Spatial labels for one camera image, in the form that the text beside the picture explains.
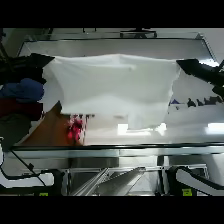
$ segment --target wire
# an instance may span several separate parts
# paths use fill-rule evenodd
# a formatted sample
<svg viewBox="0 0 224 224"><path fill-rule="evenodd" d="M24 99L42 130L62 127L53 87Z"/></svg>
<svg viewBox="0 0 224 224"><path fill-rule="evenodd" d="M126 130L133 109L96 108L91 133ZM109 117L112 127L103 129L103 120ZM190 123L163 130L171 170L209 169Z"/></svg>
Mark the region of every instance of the wire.
<svg viewBox="0 0 224 224"><path fill-rule="evenodd" d="M9 148L9 150L14 154L14 156L27 168L29 171L31 171L36 177L40 180L40 182L46 187L46 184L41 180L41 178L33 171L33 168L30 168L30 166L33 167L32 164L27 165L12 149Z"/></svg>

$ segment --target blue cloth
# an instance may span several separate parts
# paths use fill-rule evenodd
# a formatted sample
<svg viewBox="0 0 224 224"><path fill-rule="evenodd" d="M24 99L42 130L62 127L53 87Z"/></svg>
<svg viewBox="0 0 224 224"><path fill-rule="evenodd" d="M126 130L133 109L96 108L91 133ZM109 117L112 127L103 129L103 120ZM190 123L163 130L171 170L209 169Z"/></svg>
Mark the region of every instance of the blue cloth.
<svg viewBox="0 0 224 224"><path fill-rule="evenodd" d="M20 103L37 102L44 95L43 85L29 78L20 83L7 83L0 90L0 98L16 98Z"/></svg>

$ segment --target red cloth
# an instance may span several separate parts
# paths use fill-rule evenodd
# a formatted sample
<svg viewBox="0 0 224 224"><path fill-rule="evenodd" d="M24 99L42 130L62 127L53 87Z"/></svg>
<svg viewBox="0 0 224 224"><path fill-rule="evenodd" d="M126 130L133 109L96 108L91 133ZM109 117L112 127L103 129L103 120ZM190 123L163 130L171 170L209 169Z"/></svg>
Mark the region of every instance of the red cloth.
<svg viewBox="0 0 224 224"><path fill-rule="evenodd" d="M42 103L18 103L16 99L0 99L0 118L18 113L26 115L31 121L37 121L41 118L42 111Z"/></svg>

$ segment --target white cloth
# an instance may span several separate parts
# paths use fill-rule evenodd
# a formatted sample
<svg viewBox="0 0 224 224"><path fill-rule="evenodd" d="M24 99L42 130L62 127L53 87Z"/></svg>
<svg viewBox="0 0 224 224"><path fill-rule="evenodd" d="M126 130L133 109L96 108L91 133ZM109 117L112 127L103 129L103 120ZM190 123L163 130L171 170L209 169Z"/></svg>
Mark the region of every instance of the white cloth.
<svg viewBox="0 0 224 224"><path fill-rule="evenodd" d="M128 116L129 129L160 125L180 68L175 60L131 55L56 56L46 67L63 90L62 113Z"/></svg>

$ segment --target brown surface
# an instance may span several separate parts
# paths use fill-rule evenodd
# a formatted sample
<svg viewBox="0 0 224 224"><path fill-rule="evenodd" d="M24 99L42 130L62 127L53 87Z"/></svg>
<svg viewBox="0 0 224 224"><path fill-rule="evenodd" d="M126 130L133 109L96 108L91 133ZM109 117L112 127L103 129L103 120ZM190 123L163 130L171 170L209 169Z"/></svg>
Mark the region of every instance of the brown surface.
<svg viewBox="0 0 224 224"><path fill-rule="evenodd" d="M61 105L58 102L46 113L44 120L36 130L22 142L21 146L73 146L80 143L73 143L67 138L68 117L60 114Z"/></svg>

